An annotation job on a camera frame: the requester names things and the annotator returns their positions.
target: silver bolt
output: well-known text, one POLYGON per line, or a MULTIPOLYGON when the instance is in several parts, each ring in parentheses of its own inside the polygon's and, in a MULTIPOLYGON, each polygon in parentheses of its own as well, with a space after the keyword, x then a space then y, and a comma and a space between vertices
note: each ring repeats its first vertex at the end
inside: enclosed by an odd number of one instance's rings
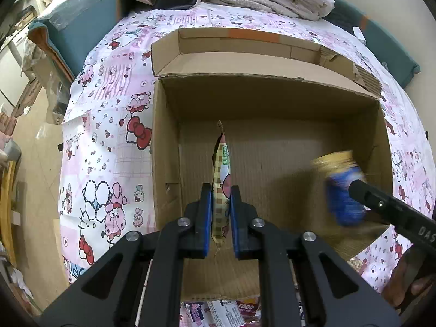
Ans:
POLYGON ((136 241, 137 239, 139 239, 138 231, 129 231, 126 234, 126 240, 127 241, 136 241))
POLYGON ((255 228, 263 228, 265 226, 265 221, 260 217, 257 217, 251 221, 251 225, 255 228))
POLYGON ((181 226, 181 227, 187 227, 190 225, 190 220, 188 217, 181 217, 180 219, 177 220, 177 225, 181 226))
POLYGON ((317 239, 317 236, 312 231, 306 231, 302 235, 304 241, 313 242, 317 239))

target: open cardboard box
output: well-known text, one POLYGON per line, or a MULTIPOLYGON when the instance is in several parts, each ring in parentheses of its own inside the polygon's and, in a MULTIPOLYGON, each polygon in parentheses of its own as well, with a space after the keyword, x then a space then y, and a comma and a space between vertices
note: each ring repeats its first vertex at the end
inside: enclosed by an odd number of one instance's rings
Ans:
MULTIPOLYGON (((221 120, 232 184, 239 186, 243 201, 278 227, 313 230, 343 258, 353 257, 386 226, 338 226, 326 208, 323 178, 311 161, 352 150, 368 182, 392 194, 390 148, 378 96, 360 86, 360 80, 320 66, 318 57, 312 63, 306 57, 291 58, 292 40, 287 40, 289 54, 265 47, 270 42, 264 40, 264 32, 250 31, 257 33, 238 43, 218 38, 209 45, 214 51, 207 51, 210 35, 222 30, 180 29, 152 45, 153 70, 159 76, 152 141, 158 229, 180 217, 188 203, 199 199, 201 184, 212 181, 216 122, 221 120), (209 37, 203 38, 202 31, 209 37), (189 33, 186 44, 183 35, 189 33), (243 52, 229 52, 232 43, 238 51, 245 45, 243 52)), ((295 48, 301 49, 301 42, 307 50, 320 49, 298 39, 295 48)), ((183 300, 259 294, 257 262, 237 261, 231 237, 215 251, 211 240, 206 259, 186 260, 183 300)))

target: white wall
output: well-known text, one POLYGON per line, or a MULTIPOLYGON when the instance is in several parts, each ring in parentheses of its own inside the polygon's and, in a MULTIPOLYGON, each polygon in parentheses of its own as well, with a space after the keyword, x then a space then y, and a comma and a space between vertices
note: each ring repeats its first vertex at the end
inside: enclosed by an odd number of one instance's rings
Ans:
POLYGON ((420 65, 406 87, 436 159, 436 21, 423 0, 346 0, 386 28, 420 65))

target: floor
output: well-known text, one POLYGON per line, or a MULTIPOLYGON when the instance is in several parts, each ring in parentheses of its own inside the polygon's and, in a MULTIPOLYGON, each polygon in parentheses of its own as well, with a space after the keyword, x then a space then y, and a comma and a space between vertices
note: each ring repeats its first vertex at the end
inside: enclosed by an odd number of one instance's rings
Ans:
POLYGON ((18 117, 13 133, 21 148, 16 174, 16 210, 21 226, 14 226, 17 265, 40 309, 68 287, 60 256, 57 200, 62 143, 60 125, 45 122, 47 96, 39 92, 27 115, 18 117))

